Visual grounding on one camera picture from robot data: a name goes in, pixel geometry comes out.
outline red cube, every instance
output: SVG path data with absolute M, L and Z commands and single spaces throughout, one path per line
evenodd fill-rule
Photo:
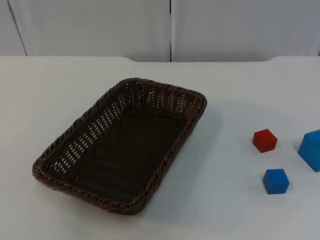
M 261 153 L 264 153 L 275 149 L 277 140 L 269 129 L 265 129 L 255 132 L 252 142 Z

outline basket rim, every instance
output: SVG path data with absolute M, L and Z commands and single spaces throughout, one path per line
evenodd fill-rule
M 157 86 L 160 88 L 166 87 L 172 90 L 179 90 L 182 92 L 186 92 L 188 94 L 192 94 L 197 96 L 197 98 L 201 99 L 201 105 L 198 107 L 197 111 L 193 114 L 193 117 L 189 119 L 189 121 L 186 122 L 184 125 L 184 128 L 180 131 L 180 133 L 177 135 L 176 139 L 174 140 L 173 144 L 171 145 L 170 149 L 166 152 L 166 154 L 162 157 L 160 164 L 158 167 L 154 170 L 154 172 L 151 174 L 150 179 L 148 180 L 146 186 L 144 189 L 137 195 L 135 196 L 131 201 L 129 202 L 120 202 L 120 201 L 115 201 L 112 199 L 109 199 L 107 197 L 99 196 L 98 194 L 88 191 L 86 189 L 83 189 L 81 187 L 78 187 L 76 185 L 70 184 L 68 181 L 61 180 L 56 177 L 52 177 L 49 174 L 47 174 L 42 166 L 45 163 L 45 156 L 50 155 L 52 151 L 55 151 L 59 148 L 59 146 L 63 145 L 65 141 L 69 138 L 74 137 L 74 135 L 77 133 L 77 130 L 85 123 L 87 123 L 87 119 L 89 119 L 91 116 L 95 114 L 95 112 L 99 109 L 100 105 L 109 100 L 110 98 L 114 97 L 114 95 L 117 93 L 119 89 L 124 87 L 126 84 L 131 83 L 131 82 L 142 82 L 142 84 L 148 84 L 148 85 L 153 85 Z M 156 82 L 153 80 L 149 80 L 146 78 L 138 78 L 138 77 L 133 77 L 133 78 L 126 78 L 124 80 L 121 80 L 118 82 L 114 87 L 110 88 L 102 97 L 100 97 L 92 107 L 90 107 L 85 113 L 82 114 L 79 118 L 77 118 L 73 124 L 67 128 L 42 154 L 40 157 L 36 159 L 34 164 L 32 165 L 32 175 L 42 184 L 58 190 L 60 192 L 64 193 L 75 193 L 79 195 L 84 195 L 86 199 L 91 199 L 98 201 L 100 203 L 103 203 L 104 205 L 109 205 L 111 207 L 115 208 L 132 208 L 133 206 L 137 205 L 141 200 L 143 200 L 144 197 L 148 196 L 148 193 L 150 192 L 151 189 L 157 190 L 160 184 L 157 184 L 156 179 L 157 177 L 160 177 L 160 182 L 162 178 L 166 175 L 167 171 L 164 171 L 164 174 L 161 174 L 161 170 L 166 166 L 167 161 L 171 160 L 169 162 L 168 166 L 170 166 L 175 159 L 175 156 L 173 156 L 173 159 L 170 158 L 170 155 L 174 155 L 175 152 L 180 150 L 181 147 L 179 147 L 179 143 L 184 143 L 184 141 L 188 138 L 188 135 L 186 135 L 187 130 L 193 125 L 197 123 L 197 121 L 200 119 L 202 116 L 203 112 L 205 111 L 205 108 L 207 106 L 207 99 L 206 97 L 197 91 L 190 90 L 187 88 L 183 88 L 180 86 L 175 86 L 167 83 L 161 83 L 161 82 Z

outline brown woven basket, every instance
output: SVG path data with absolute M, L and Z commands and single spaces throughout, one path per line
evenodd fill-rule
M 136 214 L 160 186 L 206 105 L 196 91 L 122 80 L 44 151 L 32 174 L 108 212 Z

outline toy block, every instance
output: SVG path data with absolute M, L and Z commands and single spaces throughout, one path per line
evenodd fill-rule
M 284 194 L 289 186 L 289 180 L 283 169 L 268 169 L 263 177 L 263 184 L 268 194 Z
M 320 172 L 320 130 L 304 135 L 298 154 L 316 173 Z
M 265 129 L 254 133 L 252 143 L 261 153 L 264 153 L 275 149 L 277 140 L 269 129 Z

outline blue cube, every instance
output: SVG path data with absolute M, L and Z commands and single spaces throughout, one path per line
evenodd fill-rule
M 320 130 L 304 135 L 298 154 L 315 172 L 320 172 Z
M 289 180 L 283 169 L 268 169 L 263 177 L 263 184 L 268 194 L 284 194 Z

